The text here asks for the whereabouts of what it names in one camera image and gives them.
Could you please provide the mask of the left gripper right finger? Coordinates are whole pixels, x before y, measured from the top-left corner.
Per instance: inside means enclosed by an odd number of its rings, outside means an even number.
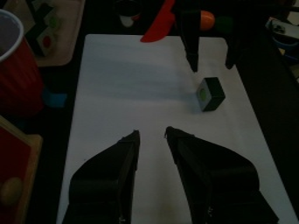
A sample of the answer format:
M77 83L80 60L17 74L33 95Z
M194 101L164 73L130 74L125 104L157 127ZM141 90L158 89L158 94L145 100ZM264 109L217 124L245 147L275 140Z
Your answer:
M257 170L235 151L180 129L165 139L181 178L190 224L277 224L260 191Z

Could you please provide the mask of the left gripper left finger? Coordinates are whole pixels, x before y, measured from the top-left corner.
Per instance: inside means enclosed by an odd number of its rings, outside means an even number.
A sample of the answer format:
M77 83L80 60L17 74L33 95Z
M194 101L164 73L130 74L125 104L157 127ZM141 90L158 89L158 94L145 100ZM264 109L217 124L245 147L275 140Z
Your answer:
M134 130L76 170L61 224L130 224L138 147Z

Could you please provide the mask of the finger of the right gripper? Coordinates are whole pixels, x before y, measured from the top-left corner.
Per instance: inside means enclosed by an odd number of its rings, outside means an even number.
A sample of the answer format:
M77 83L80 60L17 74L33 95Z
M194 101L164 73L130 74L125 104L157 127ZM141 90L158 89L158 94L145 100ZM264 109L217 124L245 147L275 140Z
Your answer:
M201 14L197 10L184 10L181 12L181 42L184 45L185 59L194 73L197 72L198 66L200 21Z
M231 69L236 64L241 53L241 31L239 27L232 30L232 33L228 36L227 45L225 67L227 69Z

